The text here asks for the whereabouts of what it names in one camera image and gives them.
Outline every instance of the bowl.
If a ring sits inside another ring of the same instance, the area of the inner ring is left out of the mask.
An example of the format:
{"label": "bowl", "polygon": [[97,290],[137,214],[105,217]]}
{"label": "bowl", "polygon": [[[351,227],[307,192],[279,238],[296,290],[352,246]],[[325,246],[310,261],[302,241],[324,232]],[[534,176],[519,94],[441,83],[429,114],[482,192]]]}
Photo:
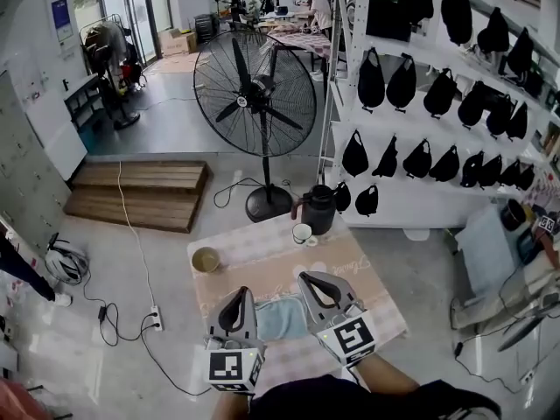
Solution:
{"label": "bowl", "polygon": [[192,254],[192,266],[205,274],[214,272],[220,267],[220,255],[214,248],[200,248]]}

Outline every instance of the white sneaker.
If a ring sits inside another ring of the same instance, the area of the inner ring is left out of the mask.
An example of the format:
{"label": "white sneaker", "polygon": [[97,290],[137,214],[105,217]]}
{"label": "white sneaker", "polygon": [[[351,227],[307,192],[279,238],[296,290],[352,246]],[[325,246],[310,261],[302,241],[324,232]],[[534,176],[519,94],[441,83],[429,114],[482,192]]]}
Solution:
{"label": "white sneaker", "polygon": [[54,295],[54,304],[57,306],[70,306],[72,304],[72,296],[56,293]]}

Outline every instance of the light blue towel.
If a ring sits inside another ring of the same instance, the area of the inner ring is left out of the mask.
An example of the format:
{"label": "light blue towel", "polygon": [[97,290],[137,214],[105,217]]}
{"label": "light blue towel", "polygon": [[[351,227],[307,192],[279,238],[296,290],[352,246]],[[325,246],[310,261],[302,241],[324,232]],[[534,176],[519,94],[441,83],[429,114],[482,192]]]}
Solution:
{"label": "light blue towel", "polygon": [[257,336],[260,340],[296,340],[307,332],[306,309],[297,295],[255,304]]}

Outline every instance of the fan blade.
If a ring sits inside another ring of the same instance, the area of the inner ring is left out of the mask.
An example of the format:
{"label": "fan blade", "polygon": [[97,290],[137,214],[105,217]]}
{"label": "fan blade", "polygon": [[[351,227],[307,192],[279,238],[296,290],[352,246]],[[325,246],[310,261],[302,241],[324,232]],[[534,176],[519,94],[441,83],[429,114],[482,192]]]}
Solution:
{"label": "fan blade", "polygon": [[241,91],[246,94],[251,88],[251,77],[247,71],[247,65],[243,58],[242,49],[239,47],[239,42],[237,42],[236,38],[232,38],[231,43],[234,46],[235,64],[237,65],[237,73],[241,82]]}
{"label": "fan blade", "polygon": [[229,103],[219,114],[216,116],[216,122],[221,122],[224,118],[228,118],[239,108],[237,101]]}
{"label": "fan blade", "polygon": [[504,350],[508,350],[510,347],[513,347],[517,344],[520,340],[522,340],[525,336],[533,331],[533,329],[537,328],[538,325],[543,322],[544,317],[533,318],[531,319],[524,327],[522,327],[517,333],[515,333],[511,338],[506,340],[500,348],[498,348],[498,352],[503,352]]}
{"label": "fan blade", "polygon": [[260,110],[264,110],[265,112],[268,112],[269,114],[271,114],[272,116],[276,117],[278,120],[280,120],[281,122],[286,123],[288,126],[291,126],[293,129],[295,130],[302,130],[303,128],[297,124],[296,122],[293,122],[290,118],[288,118],[286,115],[281,114],[280,112],[278,112],[277,110],[273,109],[271,106],[257,106]]}

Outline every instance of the white helmet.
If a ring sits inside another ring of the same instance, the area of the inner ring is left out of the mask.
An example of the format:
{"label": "white helmet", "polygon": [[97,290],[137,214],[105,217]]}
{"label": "white helmet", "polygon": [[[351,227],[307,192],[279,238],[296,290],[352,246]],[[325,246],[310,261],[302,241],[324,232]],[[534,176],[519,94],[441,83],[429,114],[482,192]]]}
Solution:
{"label": "white helmet", "polygon": [[45,257],[47,270],[65,284],[79,284],[88,272],[86,254],[55,234],[49,241]]}

